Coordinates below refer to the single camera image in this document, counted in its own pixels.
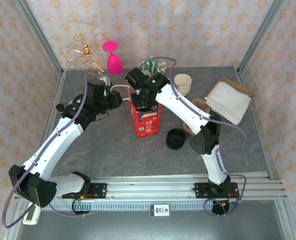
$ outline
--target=red snack box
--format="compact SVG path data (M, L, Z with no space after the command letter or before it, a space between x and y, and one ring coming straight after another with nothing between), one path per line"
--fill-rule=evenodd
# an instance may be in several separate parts
M127 92L128 97L130 98L131 94L136 91L132 87L129 87ZM145 137L156 135L159 129L159 122L162 110L161 105L158 104L156 109L152 111L140 111L135 108L131 100L129 100L128 104L137 138L142 139Z

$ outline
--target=barcode sticker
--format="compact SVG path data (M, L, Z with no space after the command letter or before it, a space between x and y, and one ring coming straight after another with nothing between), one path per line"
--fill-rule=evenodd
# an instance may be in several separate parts
M150 205L151 217L169 217L170 216L169 204L154 204Z

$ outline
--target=marble surface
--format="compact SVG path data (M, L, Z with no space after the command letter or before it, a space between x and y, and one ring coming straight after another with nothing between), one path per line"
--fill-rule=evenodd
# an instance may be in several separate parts
M111 76L113 83L124 84L129 69L119 76ZM83 92L84 70L68 70L60 97L60 103L67 105L75 96ZM187 98L203 98L221 77L237 82L233 67L179 67L175 74L185 73L191 76L191 91ZM125 98L126 89L119 87ZM159 133L143 139L137 139L127 102L120 108L110 111L104 120L93 122L68 148L55 166L52 175L66 175L79 171L91 178L117 176L152 176L206 174L207 169L202 157L189 145L191 135L186 136L184 146L171 150L166 146L167 132L173 128L182 128L183 121L166 107L161 109ZM222 161L228 172L266 172L265 157L257 132L247 111L239 126L248 136L242 148L224 150ZM242 135L237 130L222 126L220 145L239 143Z

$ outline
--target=stacked paper cups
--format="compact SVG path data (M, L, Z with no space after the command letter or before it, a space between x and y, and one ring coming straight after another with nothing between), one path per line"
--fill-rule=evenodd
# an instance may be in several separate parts
M183 96L186 96L192 86L192 78L187 74L177 74L174 77L174 86Z

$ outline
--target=white plastic casing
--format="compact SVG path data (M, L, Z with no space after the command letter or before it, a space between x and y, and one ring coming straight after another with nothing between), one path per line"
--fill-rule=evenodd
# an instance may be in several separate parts
M49 182L56 183L56 194L54 197L59 197L68 193L78 193L82 190L84 179L76 174L66 176L52 176Z
M32 202L29 203L27 208L29 208L32 204L33 204ZM25 224L25 225L36 225L38 223L38 220L39 220L39 217L40 217L41 212L42 212L42 208L39 207L39 206L37 206L37 205L35 205L24 216L24 218L22 220L22 223Z
M71 119L68 117L60 118L59 123L57 124L54 131L47 138L47 140L43 143L43 145L38 149L38 151L24 163L24 169L27 170L32 163L35 161L36 156L43 149L44 145L49 141L49 139L55 135L62 127L64 127L67 123L69 123ZM52 143L48 146L46 151L41 155L38 164L30 171L32 174L39 173L40 178L48 181L51 176L51 173L62 157L67 148L72 144L72 142L80 136L83 132L83 128L80 124L72 123L65 131L61 133L60 136L57 136Z
M181 120L183 120L190 127L194 134L199 133L201 130L200 127L205 126L208 123L207 120L200 119L197 114L188 109L181 101L178 100L178 98L176 98L170 84L166 84L161 89L161 91L161 93L157 93L156 101L170 109L174 114L181 118ZM178 97L182 98L187 104L189 104L190 107L200 112L201 115L209 118L210 115L208 113L200 110L178 91L177 94Z
M221 184L225 181L225 179L227 178L227 175L225 173L223 173L218 165L217 159L216 159L216 150L219 148L219 145L216 145L212 151L211 154L204 154L201 155L204 164L206 165L207 171L208 171L208 178L211 182L213 182L214 184ZM220 153L218 152L218 157L219 157L219 162L222 166L222 169L224 171L225 167L223 165L223 161L222 161L222 157L220 156Z

